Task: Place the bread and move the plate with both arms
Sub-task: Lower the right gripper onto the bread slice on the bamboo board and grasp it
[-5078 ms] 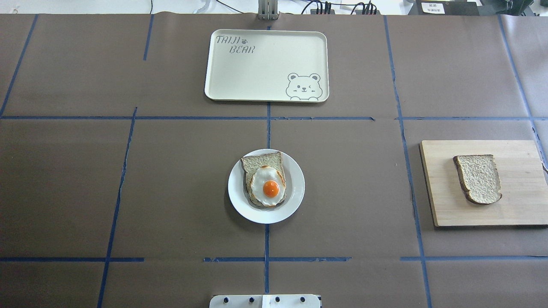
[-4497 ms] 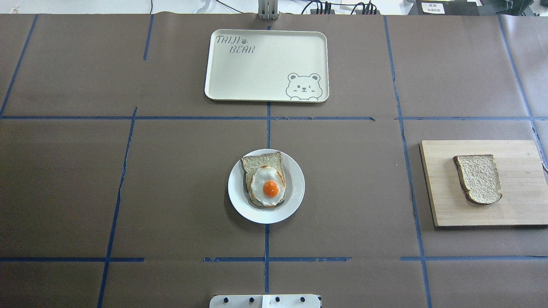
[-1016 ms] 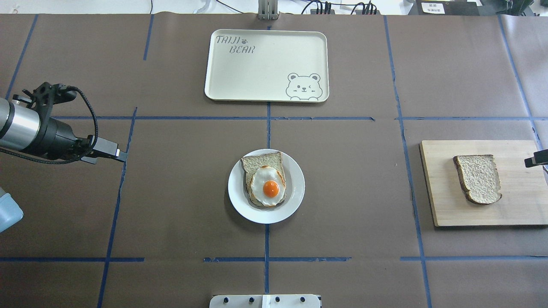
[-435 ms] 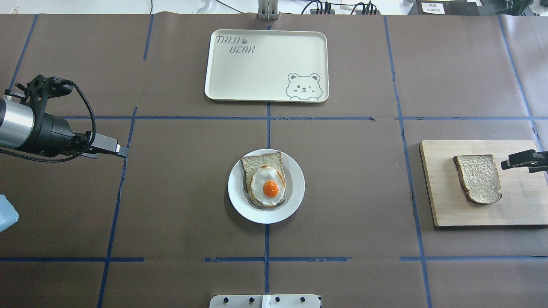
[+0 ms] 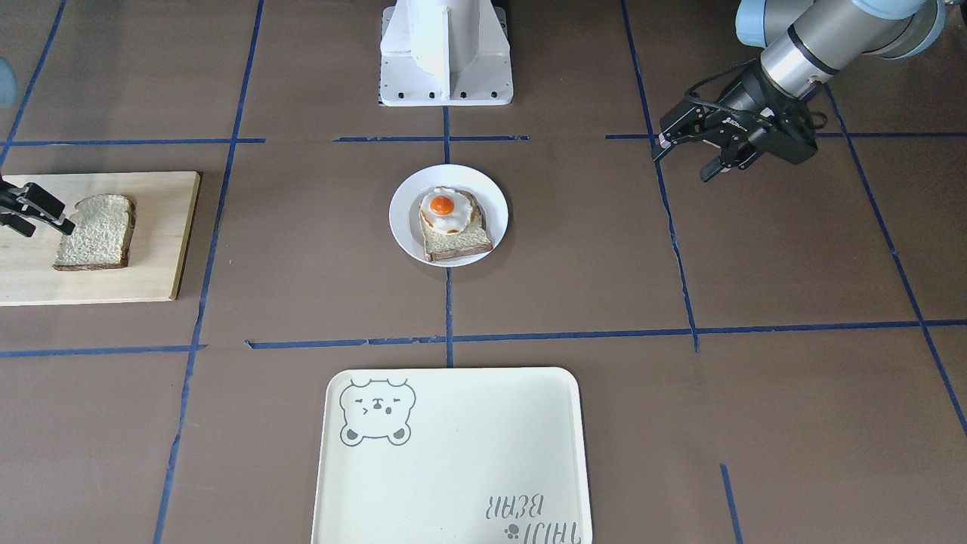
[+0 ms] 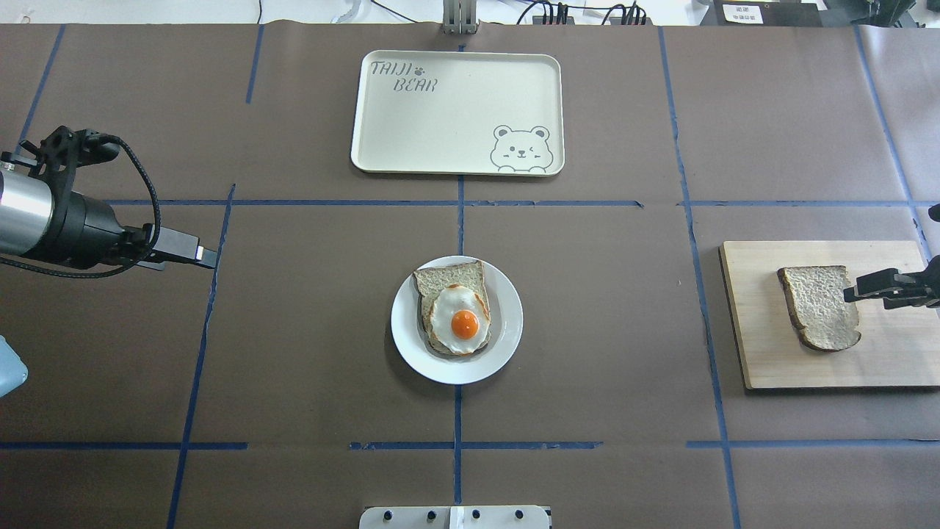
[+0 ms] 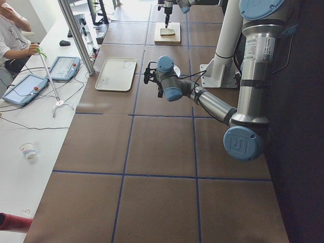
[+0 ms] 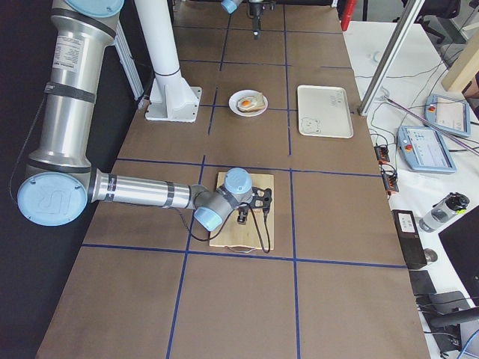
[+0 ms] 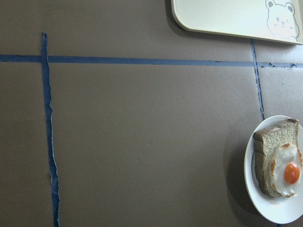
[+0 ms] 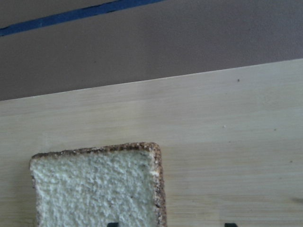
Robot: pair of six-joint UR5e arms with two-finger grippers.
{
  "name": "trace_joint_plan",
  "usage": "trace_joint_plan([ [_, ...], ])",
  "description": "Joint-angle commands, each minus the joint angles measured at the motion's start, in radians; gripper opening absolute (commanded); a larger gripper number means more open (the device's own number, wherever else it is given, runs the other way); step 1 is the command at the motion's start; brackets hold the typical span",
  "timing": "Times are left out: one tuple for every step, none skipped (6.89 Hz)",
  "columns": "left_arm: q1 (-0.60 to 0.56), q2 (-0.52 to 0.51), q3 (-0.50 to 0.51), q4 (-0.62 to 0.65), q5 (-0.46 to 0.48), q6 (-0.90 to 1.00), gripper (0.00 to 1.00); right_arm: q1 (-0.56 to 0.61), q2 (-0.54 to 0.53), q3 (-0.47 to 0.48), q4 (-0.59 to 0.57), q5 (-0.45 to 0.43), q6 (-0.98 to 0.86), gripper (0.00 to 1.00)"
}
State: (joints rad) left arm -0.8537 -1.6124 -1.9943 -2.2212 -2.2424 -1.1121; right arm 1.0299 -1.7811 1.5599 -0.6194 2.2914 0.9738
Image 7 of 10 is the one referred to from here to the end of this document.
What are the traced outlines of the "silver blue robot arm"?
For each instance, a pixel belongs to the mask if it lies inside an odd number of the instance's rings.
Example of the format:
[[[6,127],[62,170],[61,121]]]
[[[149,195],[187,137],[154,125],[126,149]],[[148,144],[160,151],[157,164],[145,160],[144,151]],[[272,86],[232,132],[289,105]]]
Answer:
[[[266,94],[278,38],[297,28],[300,1],[228,1],[214,58],[202,65],[201,84],[176,75],[174,60],[161,56],[147,67],[144,82],[158,86],[158,96],[176,101],[186,96],[210,116],[228,125],[227,153],[257,159],[268,142]]]
[[[176,3],[183,14],[186,14],[190,10],[191,6],[196,5],[199,2],[200,0],[176,0]],[[165,28],[168,28],[169,26],[170,15],[173,12],[173,5],[174,0],[158,0],[158,10],[160,11],[161,8],[164,8],[164,13],[166,15]]]

